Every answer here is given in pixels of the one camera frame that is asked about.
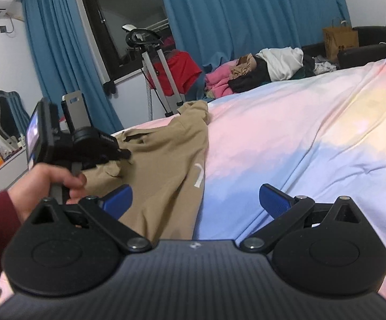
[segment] black ridged surface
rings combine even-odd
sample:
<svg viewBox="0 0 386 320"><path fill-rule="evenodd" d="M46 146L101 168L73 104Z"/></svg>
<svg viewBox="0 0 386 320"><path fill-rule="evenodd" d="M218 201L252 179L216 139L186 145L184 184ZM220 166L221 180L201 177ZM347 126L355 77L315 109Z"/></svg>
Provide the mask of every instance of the black ridged surface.
<svg viewBox="0 0 386 320"><path fill-rule="evenodd" d="M161 241L96 289L63 299L16 294L1 320L386 320L377 294L330 300L296 291L232 241Z"/></svg>

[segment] pink clothing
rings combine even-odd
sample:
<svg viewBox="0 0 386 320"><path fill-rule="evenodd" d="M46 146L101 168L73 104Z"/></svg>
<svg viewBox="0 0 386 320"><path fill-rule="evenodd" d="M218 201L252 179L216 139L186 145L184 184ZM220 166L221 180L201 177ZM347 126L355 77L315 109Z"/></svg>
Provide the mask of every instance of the pink clothing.
<svg viewBox="0 0 386 320"><path fill-rule="evenodd" d="M214 94L215 98L220 98L227 95L232 95L233 91L230 89L230 86L227 84L230 80L229 77L220 80L217 84L215 84L210 91Z"/></svg>
<svg viewBox="0 0 386 320"><path fill-rule="evenodd" d="M222 79L229 78L231 74L231 67L236 66L236 64L237 60L229 61L228 63L222 64L215 71L208 73L205 76L206 86L212 88Z"/></svg>

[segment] human hand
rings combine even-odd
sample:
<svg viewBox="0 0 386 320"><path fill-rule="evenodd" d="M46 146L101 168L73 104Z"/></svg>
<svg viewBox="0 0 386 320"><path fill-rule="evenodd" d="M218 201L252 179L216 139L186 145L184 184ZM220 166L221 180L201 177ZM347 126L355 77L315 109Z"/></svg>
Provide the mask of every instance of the human hand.
<svg viewBox="0 0 386 320"><path fill-rule="evenodd" d="M70 189L70 200L75 204L86 196L86 177L83 174L73 176L68 169L39 163L20 178L9 190L19 220L23 223L42 198L49 195L52 183L63 184Z"/></svg>

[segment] person's arm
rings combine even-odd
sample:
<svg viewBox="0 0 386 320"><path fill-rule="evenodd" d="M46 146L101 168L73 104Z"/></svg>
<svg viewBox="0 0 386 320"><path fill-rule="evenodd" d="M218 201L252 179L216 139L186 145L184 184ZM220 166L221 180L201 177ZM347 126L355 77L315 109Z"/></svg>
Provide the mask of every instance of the person's arm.
<svg viewBox="0 0 386 320"><path fill-rule="evenodd" d="M83 174L74 177L68 169L47 164L37 164L8 191L0 192L0 260L21 223L40 200L48 196L52 183L64 184L70 189L67 204L77 203L86 195L86 177Z"/></svg>

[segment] mirror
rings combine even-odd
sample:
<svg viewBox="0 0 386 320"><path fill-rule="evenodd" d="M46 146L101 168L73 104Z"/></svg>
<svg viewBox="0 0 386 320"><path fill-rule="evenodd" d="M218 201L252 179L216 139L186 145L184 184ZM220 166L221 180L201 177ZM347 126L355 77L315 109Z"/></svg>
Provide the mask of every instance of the mirror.
<svg viewBox="0 0 386 320"><path fill-rule="evenodd" d="M30 117L16 91L0 90L0 136L12 145L25 136Z"/></svg>

